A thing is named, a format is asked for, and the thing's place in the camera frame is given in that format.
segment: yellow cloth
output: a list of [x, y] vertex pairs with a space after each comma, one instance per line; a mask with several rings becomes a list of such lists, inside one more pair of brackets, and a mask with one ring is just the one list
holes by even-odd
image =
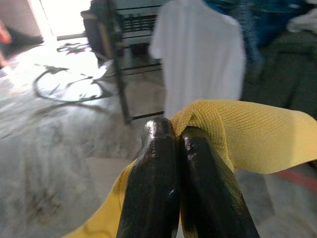
[[[274, 173], [317, 159], [317, 122], [309, 115], [261, 104], [200, 100], [172, 118], [177, 137], [187, 126], [206, 131], [228, 167]], [[65, 238], [115, 238], [125, 188], [134, 162], [126, 167], [107, 200], [83, 226]]]

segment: hanging white shirt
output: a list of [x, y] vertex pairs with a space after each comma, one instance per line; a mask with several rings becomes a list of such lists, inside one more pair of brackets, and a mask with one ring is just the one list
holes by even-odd
[[197, 99], [240, 99], [245, 67], [240, 25], [202, 0], [162, 6], [150, 54], [162, 59], [165, 117]]

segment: marble floor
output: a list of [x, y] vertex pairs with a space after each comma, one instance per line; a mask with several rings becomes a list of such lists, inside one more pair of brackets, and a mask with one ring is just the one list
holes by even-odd
[[[56, 63], [52, 55], [33, 48], [12, 58], [14, 74], [0, 78], [0, 238], [71, 231], [95, 212], [140, 149], [148, 119], [124, 123], [113, 81], [107, 87], [114, 96], [81, 104], [34, 96], [32, 82], [44, 70], [37, 64]], [[58, 63], [84, 70], [76, 60], [96, 64], [89, 54]], [[131, 114], [162, 110], [161, 71], [129, 75], [125, 83]], [[307, 165], [292, 170], [317, 180]], [[278, 175], [236, 177], [262, 238], [317, 238], [316, 191]]]

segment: rubber gripper pad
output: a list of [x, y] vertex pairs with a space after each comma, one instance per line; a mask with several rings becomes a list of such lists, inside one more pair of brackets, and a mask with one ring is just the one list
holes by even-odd
[[169, 120], [149, 121], [132, 168], [117, 238], [174, 238], [180, 209], [179, 160]]
[[188, 127], [179, 146], [185, 237], [259, 238], [234, 174], [211, 149], [207, 134]]

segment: metal rack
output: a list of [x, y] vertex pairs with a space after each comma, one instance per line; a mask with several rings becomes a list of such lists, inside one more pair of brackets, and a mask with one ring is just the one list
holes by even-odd
[[[155, 24], [155, 19], [156, 19], [155, 14], [133, 16], [131, 14], [119, 15], [118, 13], [122, 11], [128, 11], [128, 10], [157, 8], [157, 7], [160, 7], [160, 6], [155, 5], [155, 6], [114, 9], [112, 2], [106, 1], [105, 9], [102, 7], [99, 7], [98, 9], [99, 11], [103, 11], [101, 14], [99, 14], [99, 16], [101, 18], [100, 19], [101, 22], [106, 24], [106, 29], [109, 35], [110, 53], [112, 55], [112, 60], [113, 60], [115, 81], [116, 81], [116, 85], [119, 92], [122, 113], [126, 123], [130, 123], [132, 120], [136, 120], [136, 119], [147, 118], [147, 117], [163, 114], [163, 112], [154, 112], [154, 113], [137, 115], [137, 116], [130, 115], [127, 98], [125, 95], [124, 83], [123, 83], [124, 71], [157, 66], [157, 65], [160, 65], [160, 63], [153, 62], [148, 65], [123, 67], [119, 59], [118, 47], [117, 47], [118, 43], [121, 42], [121, 40], [118, 38], [118, 33], [115, 30], [115, 25], [113, 20], [119, 19], [120, 21], [119, 25], [121, 27], [121, 31], [123, 35], [122, 38], [124, 41], [129, 39], [135, 40], [135, 39], [144, 39], [145, 37], [151, 37], [154, 24]], [[127, 49], [129, 48], [129, 46], [124, 45], [123, 48]]]

